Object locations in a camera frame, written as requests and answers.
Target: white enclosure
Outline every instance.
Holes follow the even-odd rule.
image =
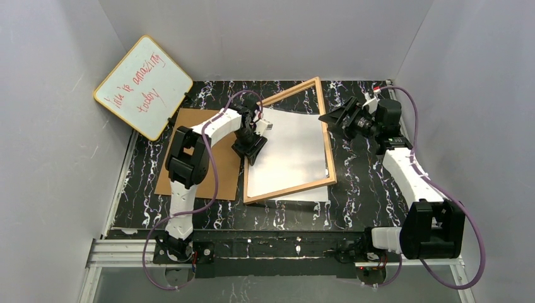
[[[478,302],[533,301],[534,13],[532,1],[436,0],[396,78],[420,110],[422,166],[481,228]],[[462,256],[471,278],[479,250],[469,225]]]
[[[476,299],[532,301],[534,13],[520,0],[2,1],[0,302],[76,301],[131,133],[92,92],[142,35],[194,80],[407,88],[421,164],[483,231]]]

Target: wooden picture frame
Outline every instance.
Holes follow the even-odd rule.
[[[326,113],[325,110],[325,101],[323,100],[323,91],[321,87],[321,80],[319,77],[312,78],[308,81],[305,81],[301,84],[298,84],[294,87],[291,87],[287,90],[284,90],[280,93],[277,93],[269,98],[265,98],[262,101],[263,106],[267,107],[271,104],[274,104],[276,102],[279,102],[283,100],[284,98],[288,98],[292,95],[295,95],[296,93],[300,93],[306,89],[309,89],[311,87],[316,87],[316,96],[318,100],[318,108],[319,108],[319,114],[324,115]],[[266,193],[254,197],[249,197],[247,195],[247,186],[249,183],[249,163],[247,159],[245,159],[244,163],[244,204],[252,204],[256,202],[265,201],[268,199],[277,198],[280,196],[286,196],[287,194],[294,194],[299,193],[302,191],[306,191],[309,189],[314,189],[321,186],[327,186],[331,184],[336,183],[336,171],[334,170],[334,157],[332,155],[332,149],[331,149],[331,139],[329,136],[329,132],[327,130],[327,124],[321,123],[321,129],[323,132],[323,140],[324,140],[324,146],[325,146],[325,156],[326,156],[326,162],[327,162],[327,169],[329,172],[329,177],[305,184],[301,184],[299,186],[293,186],[286,189],[281,189],[279,191],[273,191],[271,193]]]

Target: brown cardboard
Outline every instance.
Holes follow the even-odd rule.
[[[217,114],[217,110],[202,110],[202,109],[180,109],[177,121],[175,123],[175,129],[179,126],[186,126],[191,128],[198,125]],[[222,200],[236,200],[236,191],[238,187],[238,175],[240,173],[240,157],[232,150],[232,145],[236,140],[234,133],[225,136],[221,139],[212,149],[219,175],[219,190],[217,199]],[[165,152],[165,158],[167,159],[167,153],[169,152],[169,146]],[[212,169],[212,163],[208,169],[206,178],[199,184],[197,188],[197,198],[211,199],[214,195],[215,179],[214,171]],[[169,180],[169,172],[165,169],[165,164],[162,165],[162,170],[158,176],[158,182],[156,183],[156,194],[162,194],[165,196],[171,195],[171,185]]]

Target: red handwritten text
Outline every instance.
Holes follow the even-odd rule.
[[[145,98],[145,100],[143,100],[143,105],[138,106],[139,112],[147,112],[149,110],[149,107],[150,107],[152,101],[155,100],[156,98],[159,98],[160,101],[162,101],[163,106],[165,106],[165,102],[160,97],[160,94],[158,94],[158,92],[156,92],[156,90],[154,88],[152,89],[151,92],[141,93],[141,95]]]
[[[130,88],[130,85],[128,85],[128,84],[124,84],[122,87],[118,86],[117,88],[120,89],[120,90],[124,90],[124,91],[126,91],[128,93],[134,91],[132,88]]]
[[[115,105],[115,107],[120,109],[121,105],[122,105],[122,99],[123,98],[124,98],[123,95],[118,94],[118,95],[114,95],[113,100],[110,100],[109,98],[104,98],[104,100],[110,102],[111,104]]]
[[[164,68],[165,62],[162,58],[160,58],[160,55],[152,53],[150,59],[145,60],[143,66],[136,72],[136,76],[132,78],[133,82],[139,85],[143,81],[143,79],[145,79],[145,75],[150,73],[150,71],[160,62],[163,64],[162,67]]]

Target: whiteboard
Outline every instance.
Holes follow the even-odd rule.
[[[145,35],[93,92],[108,110],[149,140],[157,140],[193,85],[191,78]]]

